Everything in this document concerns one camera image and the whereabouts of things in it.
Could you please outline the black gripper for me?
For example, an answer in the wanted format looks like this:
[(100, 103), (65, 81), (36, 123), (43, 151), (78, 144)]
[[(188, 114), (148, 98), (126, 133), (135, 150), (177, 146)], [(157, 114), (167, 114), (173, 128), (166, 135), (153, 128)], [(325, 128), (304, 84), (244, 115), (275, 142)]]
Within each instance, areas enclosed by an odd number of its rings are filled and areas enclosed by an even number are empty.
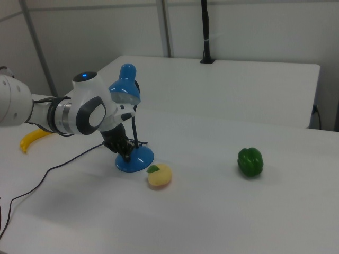
[(130, 162), (133, 151), (133, 143), (126, 136), (123, 124), (119, 124), (109, 131), (101, 131), (104, 141), (103, 144), (114, 153), (121, 155), (122, 159)]

